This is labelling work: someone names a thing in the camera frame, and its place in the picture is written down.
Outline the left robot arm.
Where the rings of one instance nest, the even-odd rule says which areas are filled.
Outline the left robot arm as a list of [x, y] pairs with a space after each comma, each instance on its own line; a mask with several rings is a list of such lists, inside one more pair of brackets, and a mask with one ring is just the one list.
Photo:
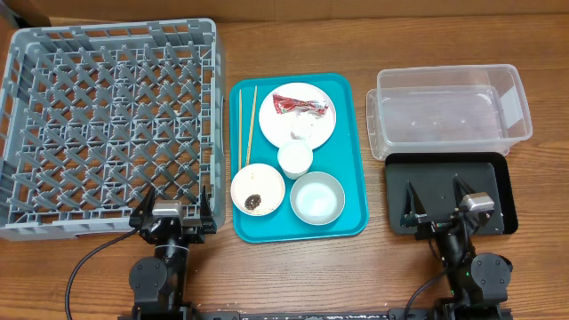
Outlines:
[[182, 204], [177, 200], [158, 202], [151, 188], [130, 216], [129, 225], [154, 254], [138, 260], [131, 268], [129, 285], [134, 303], [129, 319], [187, 319], [200, 317], [196, 306], [184, 300], [188, 253], [191, 244], [202, 244], [207, 234], [217, 232], [217, 223], [202, 189], [199, 214], [184, 222]]

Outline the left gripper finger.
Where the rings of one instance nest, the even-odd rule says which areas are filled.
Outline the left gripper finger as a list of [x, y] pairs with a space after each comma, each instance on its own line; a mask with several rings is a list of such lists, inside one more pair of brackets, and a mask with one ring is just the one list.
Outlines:
[[129, 219], [129, 226], [141, 228], [144, 220], [152, 214], [152, 209], [156, 201], [156, 189], [151, 187], [139, 205], [132, 211]]
[[206, 187], [202, 186], [201, 194], [200, 194], [200, 220], [201, 220], [201, 227], [203, 231], [215, 231], [216, 230], [216, 222], [212, 215], [212, 209], [209, 205], [210, 197], [206, 192]]

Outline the white paper cup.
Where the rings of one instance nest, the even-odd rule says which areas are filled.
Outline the white paper cup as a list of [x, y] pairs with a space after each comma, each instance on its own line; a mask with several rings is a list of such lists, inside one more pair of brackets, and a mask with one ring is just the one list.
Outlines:
[[313, 151], [305, 141], [291, 140], [278, 150], [277, 161], [287, 178], [297, 180], [312, 165]]

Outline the grey ceramic bowl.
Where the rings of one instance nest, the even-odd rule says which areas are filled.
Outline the grey ceramic bowl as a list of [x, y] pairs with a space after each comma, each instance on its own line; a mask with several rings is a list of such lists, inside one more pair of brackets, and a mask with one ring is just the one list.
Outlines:
[[295, 215], [313, 226], [333, 223], [346, 204], [342, 185], [326, 172], [309, 172], [298, 178], [291, 189], [290, 203]]

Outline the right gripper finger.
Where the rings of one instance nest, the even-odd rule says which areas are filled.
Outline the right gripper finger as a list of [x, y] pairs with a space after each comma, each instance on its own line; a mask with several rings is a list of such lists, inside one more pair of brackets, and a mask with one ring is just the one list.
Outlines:
[[426, 217], [426, 210], [413, 184], [408, 180], [405, 183], [405, 204], [401, 216], [401, 225], [403, 227], [416, 227], [419, 226]]
[[453, 175], [453, 193], [456, 207], [459, 209], [469, 209], [471, 207], [471, 195], [476, 191], [459, 175]]

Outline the red snack wrapper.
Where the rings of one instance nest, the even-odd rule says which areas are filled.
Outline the red snack wrapper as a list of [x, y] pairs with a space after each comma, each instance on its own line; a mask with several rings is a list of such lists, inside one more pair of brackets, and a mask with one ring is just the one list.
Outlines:
[[301, 109], [315, 112], [319, 116], [323, 116], [328, 109], [328, 105], [324, 101], [319, 100], [297, 100], [279, 94], [273, 94], [272, 98], [273, 105], [278, 114], [289, 113], [296, 109]]

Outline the pink small bowl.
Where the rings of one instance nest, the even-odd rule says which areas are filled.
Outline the pink small bowl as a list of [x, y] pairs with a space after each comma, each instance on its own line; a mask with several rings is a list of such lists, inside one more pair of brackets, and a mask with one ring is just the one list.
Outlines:
[[[244, 207], [244, 201], [253, 194], [260, 195], [261, 203], [253, 212], [249, 212]], [[269, 215], [284, 200], [285, 181], [282, 175], [268, 164], [249, 164], [238, 171], [231, 181], [230, 195], [233, 205], [246, 215]]]

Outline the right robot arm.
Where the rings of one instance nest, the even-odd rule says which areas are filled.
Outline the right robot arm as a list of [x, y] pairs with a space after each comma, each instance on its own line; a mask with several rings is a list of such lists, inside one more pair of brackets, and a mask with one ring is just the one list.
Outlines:
[[402, 318], [417, 316], [415, 300], [430, 286], [446, 278], [450, 298], [439, 299], [425, 312], [426, 319], [510, 319], [501, 309], [508, 299], [513, 265], [494, 253], [477, 253], [471, 235], [492, 217], [494, 201], [486, 192], [476, 192], [458, 175], [453, 176], [456, 206], [452, 212], [430, 215], [411, 182], [405, 184], [405, 209], [401, 225], [415, 227], [417, 241], [426, 240], [443, 270], [419, 289], [405, 305]]

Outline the white tissue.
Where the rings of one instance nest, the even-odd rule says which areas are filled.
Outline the white tissue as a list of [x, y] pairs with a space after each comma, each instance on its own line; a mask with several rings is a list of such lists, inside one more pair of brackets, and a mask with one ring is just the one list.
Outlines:
[[317, 118], [311, 112], [301, 112], [291, 126], [291, 135], [296, 140], [308, 140], [314, 131]]

